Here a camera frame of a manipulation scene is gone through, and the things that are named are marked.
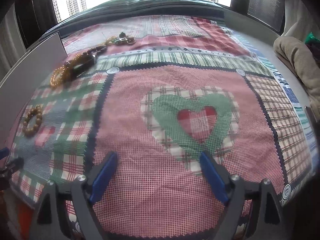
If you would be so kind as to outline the dark bead charm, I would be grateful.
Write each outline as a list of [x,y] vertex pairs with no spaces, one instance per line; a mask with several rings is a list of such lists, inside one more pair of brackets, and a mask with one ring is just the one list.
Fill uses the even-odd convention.
[[124,32],[121,32],[120,34],[119,34],[119,38],[125,38],[126,37],[126,34],[124,33]]

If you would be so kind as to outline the white open jewelry box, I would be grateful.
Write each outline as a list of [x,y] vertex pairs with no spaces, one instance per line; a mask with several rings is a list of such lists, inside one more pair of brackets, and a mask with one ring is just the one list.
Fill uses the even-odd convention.
[[67,58],[59,33],[54,33],[27,52],[1,81],[1,145],[18,113],[41,82]]

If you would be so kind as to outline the patchwork plaid bed quilt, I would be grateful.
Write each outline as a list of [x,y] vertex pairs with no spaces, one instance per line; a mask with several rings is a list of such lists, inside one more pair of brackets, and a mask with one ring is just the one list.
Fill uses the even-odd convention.
[[[127,44],[104,42],[124,32]],[[223,213],[202,174],[208,152],[230,174],[269,179],[283,208],[316,173],[314,132],[280,72],[216,21],[152,15],[63,39],[67,61],[37,87],[15,125],[10,186],[36,208],[50,180],[118,167],[93,210],[108,239],[209,239]],[[82,55],[96,63],[76,79]]]

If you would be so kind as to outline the black wristwatch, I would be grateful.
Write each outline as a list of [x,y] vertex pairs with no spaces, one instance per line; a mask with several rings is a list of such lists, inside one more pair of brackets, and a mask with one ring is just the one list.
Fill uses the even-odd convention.
[[71,66],[70,77],[71,79],[76,79],[84,72],[88,71],[89,68],[93,67],[96,63],[95,54],[82,55],[82,57]]

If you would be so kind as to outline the beige folded cloth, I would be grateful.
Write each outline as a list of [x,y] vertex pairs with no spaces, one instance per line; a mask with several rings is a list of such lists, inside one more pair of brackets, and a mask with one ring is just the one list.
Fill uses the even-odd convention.
[[278,59],[302,82],[311,109],[319,121],[319,65],[312,52],[306,44],[291,36],[278,37],[273,49]]

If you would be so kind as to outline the dark green striped pillow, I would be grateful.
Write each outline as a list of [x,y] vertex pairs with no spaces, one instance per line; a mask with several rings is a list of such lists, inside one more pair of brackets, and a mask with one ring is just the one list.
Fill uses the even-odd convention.
[[220,5],[203,0],[111,0],[80,12],[52,27],[62,38],[99,23],[149,15],[182,15],[225,21]]

